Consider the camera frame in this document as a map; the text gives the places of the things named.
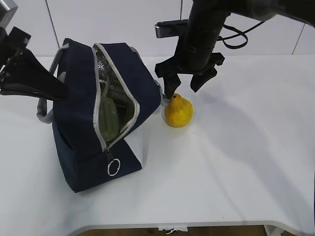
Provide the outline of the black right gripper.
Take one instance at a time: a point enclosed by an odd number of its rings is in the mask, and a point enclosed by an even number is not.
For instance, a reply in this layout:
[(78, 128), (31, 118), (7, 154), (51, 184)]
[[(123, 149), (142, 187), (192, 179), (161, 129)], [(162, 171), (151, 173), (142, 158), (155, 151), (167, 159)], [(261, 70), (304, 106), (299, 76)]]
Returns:
[(205, 83), (217, 75), (214, 66), (222, 65), (225, 57), (221, 53), (196, 54), (185, 48), (183, 42), (178, 41), (174, 56), (157, 63), (155, 73), (158, 78), (163, 77), (164, 94), (170, 99), (181, 85), (178, 74), (193, 75), (190, 88), (197, 92)]

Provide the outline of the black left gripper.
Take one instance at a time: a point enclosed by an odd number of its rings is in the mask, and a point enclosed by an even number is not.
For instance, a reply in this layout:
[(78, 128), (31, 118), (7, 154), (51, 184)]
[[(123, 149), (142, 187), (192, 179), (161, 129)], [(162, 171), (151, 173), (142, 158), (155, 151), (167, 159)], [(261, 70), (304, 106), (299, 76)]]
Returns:
[(68, 89), (27, 49), (31, 35), (13, 27), (0, 28), (0, 93), (64, 100)]

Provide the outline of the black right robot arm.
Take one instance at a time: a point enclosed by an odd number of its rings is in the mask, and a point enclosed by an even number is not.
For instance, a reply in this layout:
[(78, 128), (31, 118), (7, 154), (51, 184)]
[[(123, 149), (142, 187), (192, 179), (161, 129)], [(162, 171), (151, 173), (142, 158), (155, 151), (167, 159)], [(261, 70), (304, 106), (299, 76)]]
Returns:
[(164, 94), (170, 99), (181, 84), (180, 74), (192, 75), (190, 87), (197, 92), (206, 82), (217, 75), (216, 66), (224, 62), (221, 53), (213, 51), (223, 28), (239, 31), (225, 24), (230, 14), (266, 22), (275, 15), (315, 25), (313, 0), (195, 0), (190, 15), (185, 20), (158, 22), (157, 38), (178, 37), (174, 56), (156, 64), (155, 73), (163, 78)]

